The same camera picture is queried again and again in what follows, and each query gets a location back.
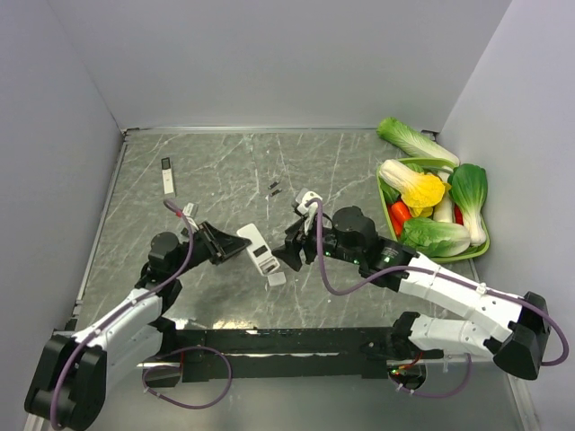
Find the white wall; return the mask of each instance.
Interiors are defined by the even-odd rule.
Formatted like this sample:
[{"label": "white wall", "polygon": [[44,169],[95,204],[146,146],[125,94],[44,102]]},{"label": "white wall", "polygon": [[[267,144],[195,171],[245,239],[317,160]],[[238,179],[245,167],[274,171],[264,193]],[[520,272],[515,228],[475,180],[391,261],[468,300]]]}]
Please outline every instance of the white wall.
[{"label": "white wall", "polygon": [[122,128],[439,130],[509,0],[49,0]]},{"label": "white wall", "polygon": [[[546,297],[575,334],[575,3],[514,0],[441,132],[463,161],[484,166],[490,286]],[[559,355],[553,334],[547,358]],[[544,368],[530,388],[544,430],[575,429],[575,360]]]},{"label": "white wall", "polygon": [[120,140],[48,3],[0,0],[2,429],[71,311]]}]

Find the marble table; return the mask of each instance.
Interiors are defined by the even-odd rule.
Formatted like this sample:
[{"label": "marble table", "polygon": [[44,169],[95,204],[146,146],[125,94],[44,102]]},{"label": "marble table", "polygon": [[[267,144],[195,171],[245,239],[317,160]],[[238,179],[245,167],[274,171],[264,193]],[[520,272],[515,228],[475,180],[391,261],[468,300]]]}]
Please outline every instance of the marble table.
[{"label": "marble table", "polygon": [[[199,204],[198,221],[228,233],[255,223],[268,244],[283,243],[296,221],[291,202],[307,187],[319,193],[327,214],[356,205],[389,234],[377,191],[376,169],[400,150],[374,131],[154,134],[128,136],[84,292],[78,328],[102,317],[138,279],[150,240],[179,232],[181,221],[162,205],[160,160],[170,157],[176,203]],[[268,186],[282,191],[269,199]],[[470,261],[448,265],[473,277]],[[287,283],[268,286],[246,253],[223,265],[204,263],[181,277],[183,290],[166,317],[178,328],[325,328],[386,326],[404,311],[445,316],[436,305],[387,289],[366,286],[336,297],[323,287],[317,263],[300,272],[282,265]],[[353,265],[327,260],[335,288],[360,280]]]}]

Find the floor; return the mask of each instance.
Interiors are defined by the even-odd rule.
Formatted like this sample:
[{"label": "floor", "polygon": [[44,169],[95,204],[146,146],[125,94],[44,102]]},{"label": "floor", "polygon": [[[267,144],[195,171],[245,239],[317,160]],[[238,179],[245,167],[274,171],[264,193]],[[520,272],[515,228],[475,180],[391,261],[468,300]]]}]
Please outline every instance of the floor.
[{"label": "floor", "polygon": [[[328,214],[356,205],[387,235],[376,169],[402,156],[373,131],[128,135],[78,329],[102,317],[132,289],[154,235],[181,230],[181,221],[162,205],[161,158],[171,158],[176,203],[198,203],[198,221],[208,220],[228,233],[256,223],[273,248],[296,221],[290,204],[303,187],[323,197]],[[282,191],[266,199],[275,180]],[[360,280],[353,265],[327,264],[336,288]],[[473,277],[468,261],[448,267]],[[282,270],[287,283],[271,287],[245,253],[217,267],[204,263],[181,277],[183,290],[165,315],[178,328],[196,329],[387,326],[406,310],[449,316],[431,303],[375,286],[345,297],[329,295],[316,264],[300,272],[286,265]],[[464,365],[452,363],[447,374],[442,367],[429,365],[426,391],[448,391],[459,384]],[[202,411],[177,409],[142,394],[139,378],[135,371],[110,394],[91,431],[523,429],[509,379],[491,364],[474,365],[469,387],[448,400],[404,396],[389,381],[354,376],[240,379],[222,402]],[[186,383],[168,391],[201,403],[217,395],[222,384]]]}]

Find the green basket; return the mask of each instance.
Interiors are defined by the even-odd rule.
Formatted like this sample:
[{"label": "green basket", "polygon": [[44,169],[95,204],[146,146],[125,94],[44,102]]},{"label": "green basket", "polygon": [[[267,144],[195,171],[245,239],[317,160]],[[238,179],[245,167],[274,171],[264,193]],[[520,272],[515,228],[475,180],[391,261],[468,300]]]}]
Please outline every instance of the green basket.
[{"label": "green basket", "polygon": [[[449,160],[445,160],[445,159],[428,159],[425,157],[415,157],[415,158],[397,159],[397,160],[403,164],[406,164],[406,163],[418,164],[423,169],[428,170],[428,171],[433,171],[433,170],[440,171],[440,168],[448,167],[450,169],[453,169],[456,167]],[[377,189],[379,190],[379,197],[381,198],[381,203],[384,206],[385,220],[387,220],[387,225],[389,226],[389,232],[391,233],[390,234],[391,238],[394,241],[398,241],[398,238],[395,236],[395,231],[394,231],[394,227],[392,225],[392,220],[389,217],[389,212],[387,211],[387,205],[385,204],[384,194],[381,191],[381,182],[383,180],[381,178],[379,178],[379,168],[377,168],[376,176],[377,176]],[[482,226],[483,226],[483,230],[485,231],[485,235],[487,236],[487,239],[485,240],[485,242],[482,245],[477,246],[477,247],[470,247],[469,249],[467,249],[463,253],[458,254],[456,256],[451,256],[450,258],[431,258],[431,260],[433,260],[437,263],[448,263],[448,262],[457,262],[458,260],[473,259],[473,258],[476,258],[478,256],[481,256],[484,252],[487,251],[487,249],[489,249],[489,243],[490,243],[489,232],[487,232],[487,226],[485,225],[485,221],[483,220],[483,217],[482,217]]]}]

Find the carrot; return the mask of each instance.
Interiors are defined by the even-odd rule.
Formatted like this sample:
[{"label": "carrot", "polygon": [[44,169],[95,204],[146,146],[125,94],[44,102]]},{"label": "carrot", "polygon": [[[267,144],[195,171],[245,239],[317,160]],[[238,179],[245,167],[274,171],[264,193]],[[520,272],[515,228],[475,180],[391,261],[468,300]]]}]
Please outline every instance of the carrot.
[{"label": "carrot", "polygon": [[456,217],[456,223],[463,226],[464,225],[464,215],[461,214],[461,209],[459,209],[459,207],[456,204],[453,205],[453,214]]},{"label": "carrot", "polygon": [[411,218],[410,209],[403,202],[395,202],[392,205],[392,214],[402,227]]},{"label": "carrot", "polygon": [[392,226],[394,227],[395,236],[399,238],[402,235],[402,226],[400,223],[395,219],[394,215],[392,214],[392,206],[387,206],[387,213],[389,214],[389,219],[392,221]]}]

